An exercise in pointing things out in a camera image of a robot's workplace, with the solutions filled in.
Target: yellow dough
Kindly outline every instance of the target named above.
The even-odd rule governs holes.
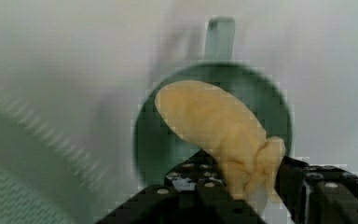
[[[163,87],[155,104],[174,133],[216,159],[234,199],[245,200],[264,183],[269,199],[279,201],[274,185],[283,140],[267,139],[242,101],[214,85],[189,80]]]

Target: green bowl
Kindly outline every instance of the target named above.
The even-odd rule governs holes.
[[[255,114],[268,137],[283,139],[286,155],[290,155],[292,122],[289,108],[271,82],[251,68],[229,59],[233,35],[232,19],[212,19],[207,34],[206,59],[174,66],[173,71],[162,75],[161,82],[146,98],[133,134],[138,175],[146,185],[163,184],[164,175],[173,166],[200,150],[172,132],[156,109],[158,91],[177,81],[202,81],[230,92]]]

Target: green handle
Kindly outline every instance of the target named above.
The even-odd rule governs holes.
[[[230,60],[235,33],[235,22],[229,17],[209,20],[205,44],[205,59]]]

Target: white surface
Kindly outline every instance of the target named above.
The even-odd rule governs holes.
[[[0,77],[100,156],[124,201],[139,105],[162,64],[202,55],[213,15],[235,17],[233,58],[286,95],[294,156],[358,172],[358,1],[0,1]]]

